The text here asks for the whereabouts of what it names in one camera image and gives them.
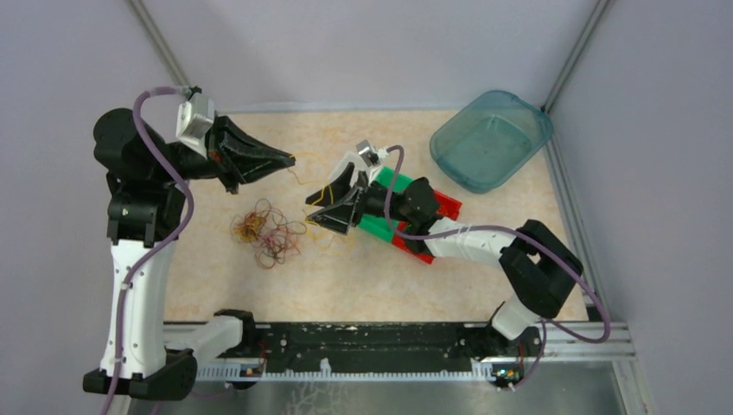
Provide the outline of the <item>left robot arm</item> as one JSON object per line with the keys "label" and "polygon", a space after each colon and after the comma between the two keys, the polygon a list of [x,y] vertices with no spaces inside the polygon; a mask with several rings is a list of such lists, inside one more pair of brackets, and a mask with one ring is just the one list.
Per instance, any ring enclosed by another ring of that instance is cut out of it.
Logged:
{"label": "left robot arm", "polygon": [[250,312],[220,310],[180,340],[164,341],[169,268],[182,226],[190,220],[187,192],[164,164],[184,181],[216,179],[236,194],[240,185],[292,167],[296,159],[246,134],[226,116],[205,129],[202,153],[165,143],[151,128],[139,132],[128,108],[102,115],[93,139],[111,193],[113,300],[105,352],[99,367],[84,376],[83,388],[106,396],[183,400],[198,369],[229,351],[239,358],[253,355],[259,335]]}

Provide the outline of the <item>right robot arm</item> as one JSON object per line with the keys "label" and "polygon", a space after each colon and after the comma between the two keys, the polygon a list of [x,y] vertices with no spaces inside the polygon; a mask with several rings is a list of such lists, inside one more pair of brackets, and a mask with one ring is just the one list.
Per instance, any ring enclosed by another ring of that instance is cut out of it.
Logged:
{"label": "right robot arm", "polygon": [[390,192],[348,163],[305,202],[318,208],[307,219],[332,232],[346,235],[366,217],[383,218],[388,224],[405,224],[394,233],[414,254],[502,269],[513,295],[489,320],[487,345],[498,356],[518,348],[520,335],[539,319],[555,318],[583,273],[577,256],[538,220],[511,229],[462,224],[440,214],[436,193],[425,177]]}

